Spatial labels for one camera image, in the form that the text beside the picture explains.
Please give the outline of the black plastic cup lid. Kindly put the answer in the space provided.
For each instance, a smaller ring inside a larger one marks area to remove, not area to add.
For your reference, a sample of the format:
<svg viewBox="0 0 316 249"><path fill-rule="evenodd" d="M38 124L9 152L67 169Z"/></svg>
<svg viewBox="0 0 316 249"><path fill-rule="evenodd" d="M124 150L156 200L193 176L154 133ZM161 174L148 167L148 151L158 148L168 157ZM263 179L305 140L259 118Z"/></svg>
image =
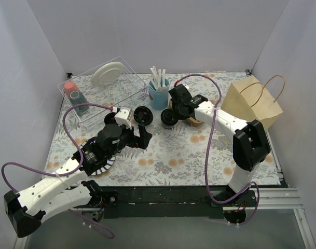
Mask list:
<svg viewBox="0 0 316 249"><path fill-rule="evenodd" d="M167 108L162 111L160 115L161 122L173 122L173 110L171 108Z"/></svg>

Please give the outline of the brown paper takeout bag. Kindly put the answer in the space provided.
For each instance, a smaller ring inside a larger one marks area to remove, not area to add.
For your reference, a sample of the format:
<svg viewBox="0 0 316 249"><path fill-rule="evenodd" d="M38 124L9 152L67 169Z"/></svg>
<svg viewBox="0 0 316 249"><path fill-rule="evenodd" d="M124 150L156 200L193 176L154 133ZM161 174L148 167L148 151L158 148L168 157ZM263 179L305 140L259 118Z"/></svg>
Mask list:
<svg viewBox="0 0 316 249"><path fill-rule="evenodd" d="M277 97L273 97L267 85L276 77L283 80L282 89L285 88L285 78L281 75L272 76L267 83L262 84L255 76L249 76L231 83L221 105L221 110L246 121L258 120L269 129L283 114Z"/></svg>

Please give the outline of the dark paper coffee cup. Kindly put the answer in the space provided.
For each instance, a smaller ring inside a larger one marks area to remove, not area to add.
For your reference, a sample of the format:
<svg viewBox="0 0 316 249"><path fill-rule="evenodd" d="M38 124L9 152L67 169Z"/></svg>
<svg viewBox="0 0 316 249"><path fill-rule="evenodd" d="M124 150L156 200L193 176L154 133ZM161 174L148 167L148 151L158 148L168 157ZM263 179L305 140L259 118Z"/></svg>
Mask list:
<svg viewBox="0 0 316 249"><path fill-rule="evenodd" d="M175 123L174 122L163 122L162 125L165 129L171 129L175 125Z"/></svg>

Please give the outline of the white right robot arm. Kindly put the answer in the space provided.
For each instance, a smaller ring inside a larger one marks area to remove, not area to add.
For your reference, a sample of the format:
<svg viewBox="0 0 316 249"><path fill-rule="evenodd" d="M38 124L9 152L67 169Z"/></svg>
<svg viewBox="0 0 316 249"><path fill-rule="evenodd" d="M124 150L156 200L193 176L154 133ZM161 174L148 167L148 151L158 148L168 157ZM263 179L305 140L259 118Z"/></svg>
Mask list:
<svg viewBox="0 0 316 249"><path fill-rule="evenodd" d="M262 123L239 119L219 109L202 95L192 96L183 84L172 88L169 94L174 120L192 117L211 126L204 163L204 180L210 199L216 204L240 205L245 200L244 192L251 186L256 169L271 151ZM214 130L232 140L233 160L236 163L227 190L216 197L211 194L208 184L209 149Z"/></svg>

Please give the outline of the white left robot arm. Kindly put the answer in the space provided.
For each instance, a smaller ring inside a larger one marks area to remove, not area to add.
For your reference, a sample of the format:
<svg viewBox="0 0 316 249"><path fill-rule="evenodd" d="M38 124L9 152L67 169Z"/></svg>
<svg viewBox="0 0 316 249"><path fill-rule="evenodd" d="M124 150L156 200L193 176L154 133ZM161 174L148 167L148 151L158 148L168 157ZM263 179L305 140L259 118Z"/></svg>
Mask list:
<svg viewBox="0 0 316 249"><path fill-rule="evenodd" d="M84 179L95 171L108 171L109 160L125 147L146 149L152 134L141 124L138 129L140 135L136 136L133 127L107 124L55 172L46 172L45 178L27 189L7 192L5 211L17 237L32 234L44 221L68 209L99 206L103 201L101 188L95 181Z"/></svg>

